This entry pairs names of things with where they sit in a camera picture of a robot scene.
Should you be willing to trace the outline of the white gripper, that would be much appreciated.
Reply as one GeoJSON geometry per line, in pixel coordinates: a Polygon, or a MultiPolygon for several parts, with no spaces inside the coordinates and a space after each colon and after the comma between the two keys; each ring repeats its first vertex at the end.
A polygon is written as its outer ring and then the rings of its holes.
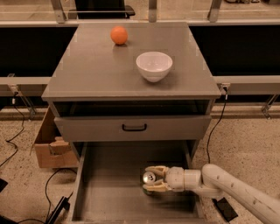
{"type": "Polygon", "coordinates": [[[154,174],[164,177],[166,183],[160,179],[151,185],[144,184],[143,188],[148,192],[167,192],[169,190],[174,192],[183,192],[185,190],[185,171],[181,167],[168,168],[163,165],[148,166],[145,169],[147,172],[153,172],[154,174]]]}

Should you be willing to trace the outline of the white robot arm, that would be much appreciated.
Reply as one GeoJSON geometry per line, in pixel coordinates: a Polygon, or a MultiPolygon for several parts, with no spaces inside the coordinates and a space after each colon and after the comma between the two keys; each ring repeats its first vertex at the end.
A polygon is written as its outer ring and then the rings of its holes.
{"type": "Polygon", "coordinates": [[[280,224],[280,200],[232,176],[215,164],[201,170],[163,165],[145,168],[143,189],[148,192],[192,191],[211,199],[227,193],[263,224],[280,224]]]}

